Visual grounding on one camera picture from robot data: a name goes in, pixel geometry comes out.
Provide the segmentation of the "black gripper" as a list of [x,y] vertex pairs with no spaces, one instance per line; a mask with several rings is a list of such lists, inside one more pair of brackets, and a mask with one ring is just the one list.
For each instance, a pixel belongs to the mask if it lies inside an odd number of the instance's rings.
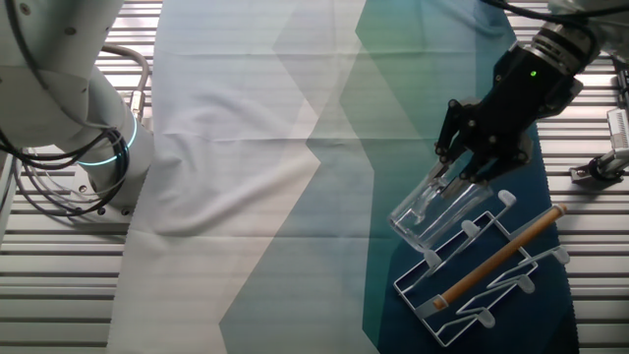
[[[492,88],[481,102],[450,99],[447,103],[430,177],[445,175],[464,153],[470,157],[455,168],[455,176],[441,190],[445,199],[470,186],[485,188],[528,164],[533,141],[523,132],[534,121],[560,113],[583,89],[574,76],[517,43],[496,62],[493,75]],[[481,144],[479,133],[484,136]]]

